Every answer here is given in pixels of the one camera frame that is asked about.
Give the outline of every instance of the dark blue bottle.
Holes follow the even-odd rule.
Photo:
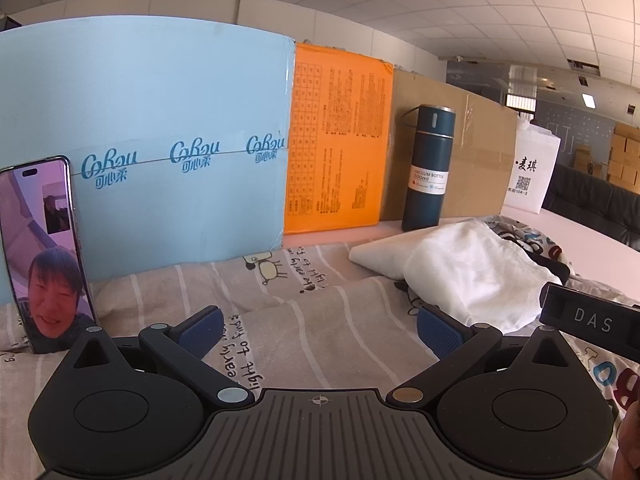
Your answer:
[[[456,114],[451,108],[418,107],[402,231],[438,225],[449,177],[455,127]]]

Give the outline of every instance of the smartphone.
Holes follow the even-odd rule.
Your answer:
[[[70,348],[98,318],[82,270],[66,156],[0,170],[0,238],[32,351]]]

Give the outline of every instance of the white paper bag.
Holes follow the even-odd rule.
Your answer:
[[[560,147],[560,137],[550,130],[518,122],[516,152],[504,205],[540,212],[551,181]]]

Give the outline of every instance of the table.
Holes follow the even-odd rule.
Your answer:
[[[530,225],[555,241],[574,264],[575,272],[589,280],[607,283],[640,304],[640,253],[597,231],[543,209],[533,214],[504,206],[502,215]],[[440,224],[461,218],[445,218]],[[400,221],[374,226],[286,235],[283,247],[355,242],[400,234]]]

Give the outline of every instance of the triangular cutout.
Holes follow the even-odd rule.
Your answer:
[[[566,360],[552,339],[545,339],[540,343],[536,354],[531,360],[539,365],[559,366],[566,368]]]
[[[102,345],[94,339],[85,345],[76,364],[74,364],[74,368],[87,368],[89,366],[105,365],[108,363],[109,358],[104,352]]]

